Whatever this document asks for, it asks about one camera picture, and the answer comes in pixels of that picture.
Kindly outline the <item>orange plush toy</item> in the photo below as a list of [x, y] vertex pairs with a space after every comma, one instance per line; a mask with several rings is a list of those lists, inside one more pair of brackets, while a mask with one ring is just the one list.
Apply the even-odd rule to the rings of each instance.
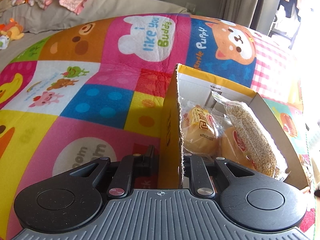
[[3, 25], [1, 35], [6, 35], [10, 41], [20, 40], [23, 36], [23, 26], [17, 23], [13, 18], [10, 18], [9, 23]]

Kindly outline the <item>yellow cardboard box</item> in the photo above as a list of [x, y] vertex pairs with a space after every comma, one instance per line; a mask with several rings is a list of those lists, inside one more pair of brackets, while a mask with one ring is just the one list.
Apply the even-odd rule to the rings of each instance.
[[225, 98], [248, 104], [286, 159], [289, 175], [285, 182], [300, 190], [309, 187], [312, 176], [306, 172], [312, 168], [308, 162], [301, 163], [302, 157], [308, 154], [307, 150], [299, 150], [294, 146], [280, 124], [280, 114], [286, 113], [294, 120], [298, 133], [304, 134], [302, 113], [298, 109], [264, 99], [259, 93], [243, 85], [180, 63], [174, 69], [163, 102], [157, 187], [178, 189], [182, 186], [183, 135], [179, 97], [212, 105], [213, 101], [209, 96], [213, 90], [220, 92]]

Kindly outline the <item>bun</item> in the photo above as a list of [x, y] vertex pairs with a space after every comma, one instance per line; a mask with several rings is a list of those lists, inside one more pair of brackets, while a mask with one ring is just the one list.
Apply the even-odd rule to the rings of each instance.
[[233, 126], [227, 128], [222, 135], [221, 156], [255, 170], [253, 161], [248, 157], [247, 148]]

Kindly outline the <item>white small plush toy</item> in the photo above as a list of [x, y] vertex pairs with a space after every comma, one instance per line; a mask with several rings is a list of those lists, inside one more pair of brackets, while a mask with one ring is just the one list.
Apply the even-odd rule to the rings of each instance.
[[10, 38], [7, 35], [0, 36], [0, 50], [7, 49], [9, 43], [10, 43]]

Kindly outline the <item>bun packet inside box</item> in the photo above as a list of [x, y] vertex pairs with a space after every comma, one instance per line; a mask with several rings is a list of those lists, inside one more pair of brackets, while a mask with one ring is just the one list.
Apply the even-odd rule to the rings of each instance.
[[181, 98], [183, 147], [185, 152], [213, 160], [221, 155], [222, 115]]

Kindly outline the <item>colourful cartoon play mat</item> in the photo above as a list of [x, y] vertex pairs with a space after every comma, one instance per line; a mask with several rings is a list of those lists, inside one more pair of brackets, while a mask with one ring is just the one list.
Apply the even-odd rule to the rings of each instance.
[[312, 178], [301, 142], [302, 96], [286, 78], [288, 51], [255, 30], [202, 16], [140, 14], [98, 20], [33, 43], [1, 71], [1, 239], [21, 229], [13, 210], [25, 187], [102, 156], [120, 161], [154, 145], [176, 64], [251, 100], [259, 94], [289, 137], [289, 180]]

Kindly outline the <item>sesame stick clear packet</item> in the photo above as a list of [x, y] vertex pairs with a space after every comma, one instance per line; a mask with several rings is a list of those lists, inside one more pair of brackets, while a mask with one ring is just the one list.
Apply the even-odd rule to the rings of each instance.
[[212, 97], [223, 105], [226, 115], [246, 148], [244, 156], [255, 170], [284, 181], [288, 173], [287, 162], [251, 108], [244, 102], [229, 100], [217, 92]]

